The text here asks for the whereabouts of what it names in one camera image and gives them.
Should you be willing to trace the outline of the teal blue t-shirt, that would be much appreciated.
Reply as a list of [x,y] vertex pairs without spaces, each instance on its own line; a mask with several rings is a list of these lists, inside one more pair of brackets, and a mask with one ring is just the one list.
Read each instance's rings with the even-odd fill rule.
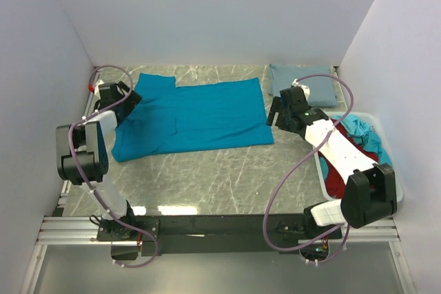
[[134,90],[142,99],[116,128],[117,162],[274,142],[257,78],[177,86],[171,76],[140,74]]

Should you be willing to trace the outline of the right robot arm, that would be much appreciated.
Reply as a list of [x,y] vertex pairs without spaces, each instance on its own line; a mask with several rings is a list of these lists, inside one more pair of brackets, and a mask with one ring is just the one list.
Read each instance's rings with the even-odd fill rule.
[[345,183],[341,199],[312,207],[302,222],[305,235],[318,238],[332,224],[355,229],[393,215],[398,209],[396,177],[388,164],[364,155],[321,109],[312,108],[304,89],[290,87],[272,101],[269,126],[298,134],[328,160]]

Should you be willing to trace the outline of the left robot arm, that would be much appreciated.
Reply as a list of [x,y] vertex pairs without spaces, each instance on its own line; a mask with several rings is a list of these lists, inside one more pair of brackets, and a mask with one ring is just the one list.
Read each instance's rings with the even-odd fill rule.
[[142,97],[124,82],[92,86],[97,95],[94,116],[74,129],[56,128],[57,171],[61,179],[79,186],[96,204],[99,215],[90,216],[101,233],[130,240],[138,224],[129,202],[106,178],[109,160],[104,136],[113,132],[141,102]]

